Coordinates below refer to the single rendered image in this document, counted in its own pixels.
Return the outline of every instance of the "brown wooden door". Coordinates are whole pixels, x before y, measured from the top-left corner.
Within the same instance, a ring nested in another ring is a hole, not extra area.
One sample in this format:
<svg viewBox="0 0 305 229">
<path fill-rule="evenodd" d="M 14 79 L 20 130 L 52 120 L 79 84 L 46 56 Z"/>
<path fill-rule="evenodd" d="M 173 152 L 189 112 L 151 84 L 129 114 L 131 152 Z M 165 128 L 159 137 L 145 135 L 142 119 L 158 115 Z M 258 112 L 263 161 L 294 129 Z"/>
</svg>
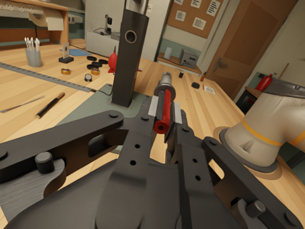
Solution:
<svg viewBox="0 0 305 229">
<path fill-rule="evenodd" d="M 241 0 L 206 72 L 233 100 L 297 0 Z M 214 70 L 217 61 L 221 63 Z"/>
</svg>

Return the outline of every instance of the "brass ring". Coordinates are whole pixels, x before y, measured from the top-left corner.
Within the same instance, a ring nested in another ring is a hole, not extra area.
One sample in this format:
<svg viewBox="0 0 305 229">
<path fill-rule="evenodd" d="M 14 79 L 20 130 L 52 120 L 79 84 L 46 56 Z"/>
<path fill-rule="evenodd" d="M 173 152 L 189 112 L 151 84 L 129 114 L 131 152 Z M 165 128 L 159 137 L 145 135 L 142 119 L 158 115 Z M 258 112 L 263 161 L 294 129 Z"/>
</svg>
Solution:
<svg viewBox="0 0 305 229">
<path fill-rule="evenodd" d="M 63 68 L 63 69 L 61 69 L 61 74 L 63 74 L 63 75 L 70 75 L 71 71 L 70 71 L 70 69 Z"/>
<path fill-rule="evenodd" d="M 98 70 L 97 68 L 91 68 L 92 75 L 98 76 L 100 73 L 100 70 Z"/>
</svg>

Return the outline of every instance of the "white label card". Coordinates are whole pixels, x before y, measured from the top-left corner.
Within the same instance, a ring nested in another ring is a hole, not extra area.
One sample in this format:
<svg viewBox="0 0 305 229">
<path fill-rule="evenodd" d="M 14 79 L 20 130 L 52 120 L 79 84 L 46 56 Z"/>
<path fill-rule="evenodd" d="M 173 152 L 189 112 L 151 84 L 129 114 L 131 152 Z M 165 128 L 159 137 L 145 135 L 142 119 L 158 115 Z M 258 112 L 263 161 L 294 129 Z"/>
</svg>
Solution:
<svg viewBox="0 0 305 229">
<path fill-rule="evenodd" d="M 69 42 L 65 42 L 62 43 L 62 58 L 66 59 L 68 57 L 70 57 L 70 53 L 69 53 Z"/>
<path fill-rule="evenodd" d="M 215 91 L 213 88 L 209 87 L 209 86 L 205 86 L 203 85 L 203 90 L 205 90 L 208 93 L 214 94 L 215 95 Z"/>
<path fill-rule="evenodd" d="M 192 24 L 192 26 L 197 29 L 204 30 L 206 23 L 207 23 L 206 20 L 195 17 L 195 20 L 194 20 L 194 23 Z"/>
<path fill-rule="evenodd" d="M 146 13 L 151 13 L 152 11 L 153 11 L 153 4 L 151 4 L 151 3 L 148 3 L 148 6 L 147 6 L 147 11 L 146 11 Z"/>
<path fill-rule="evenodd" d="M 200 5 L 201 5 L 201 1 L 202 0 L 191 0 L 191 4 L 190 4 L 190 6 L 191 7 L 196 7 L 196 8 L 200 8 Z"/>
<path fill-rule="evenodd" d="M 221 3 L 219 1 L 216 1 L 216 0 L 212 0 L 209 4 L 209 7 L 207 9 L 207 14 L 208 15 L 211 15 L 213 17 L 215 17 L 216 13 L 217 13 L 217 10 L 219 8 L 219 6 L 221 5 Z"/>
<path fill-rule="evenodd" d="M 180 6 L 182 6 L 184 0 L 174 0 L 174 3 L 179 4 Z"/>
<path fill-rule="evenodd" d="M 178 21 L 184 22 L 185 18 L 186 18 L 186 14 L 187 14 L 186 12 L 177 10 L 177 14 L 176 14 L 175 19 L 178 20 Z"/>
</svg>

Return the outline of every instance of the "steel ruler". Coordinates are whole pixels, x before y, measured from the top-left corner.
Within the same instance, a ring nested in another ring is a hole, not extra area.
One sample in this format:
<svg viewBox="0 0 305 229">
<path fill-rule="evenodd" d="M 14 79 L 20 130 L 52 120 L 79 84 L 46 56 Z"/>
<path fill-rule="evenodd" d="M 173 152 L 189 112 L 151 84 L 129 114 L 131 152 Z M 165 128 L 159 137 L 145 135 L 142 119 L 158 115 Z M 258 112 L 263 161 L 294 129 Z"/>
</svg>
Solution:
<svg viewBox="0 0 305 229">
<path fill-rule="evenodd" d="M 22 69 L 20 67 L 16 67 L 16 66 L 12 66 L 6 63 L 2 63 L 0 62 L 0 68 L 2 69 L 6 69 L 6 70 L 10 70 L 16 73 L 21 73 L 24 74 L 26 76 L 30 76 L 30 77 L 35 77 L 44 81 L 49 81 L 58 85 L 63 85 L 69 88 L 73 88 L 73 89 L 77 89 L 83 92 L 96 92 L 97 90 L 86 87 L 86 86 L 82 86 L 82 85 L 78 85 L 76 83 L 72 83 L 72 82 L 68 82 L 68 81 L 64 81 L 62 79 L 58 79 L 58 78 L 54 78 L 48 75 L 44 75 L 44 74 L 39 74 L 37 72 L 34 71 L 29 71 L 26 69 Z"/>
</svg>

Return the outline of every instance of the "bulletin board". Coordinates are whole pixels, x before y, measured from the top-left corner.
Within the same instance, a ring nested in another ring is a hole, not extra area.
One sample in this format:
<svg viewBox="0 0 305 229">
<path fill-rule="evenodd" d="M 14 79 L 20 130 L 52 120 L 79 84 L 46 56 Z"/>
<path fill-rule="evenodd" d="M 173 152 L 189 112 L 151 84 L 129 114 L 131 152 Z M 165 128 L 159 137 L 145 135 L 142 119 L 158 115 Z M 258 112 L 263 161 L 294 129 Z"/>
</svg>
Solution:
<svg viewBox="0 0 305 229">
<path fill-rule="evenodd" d="M 208 38 L 224 0 L 172 0 L 166 24 Z"/>
</svg>

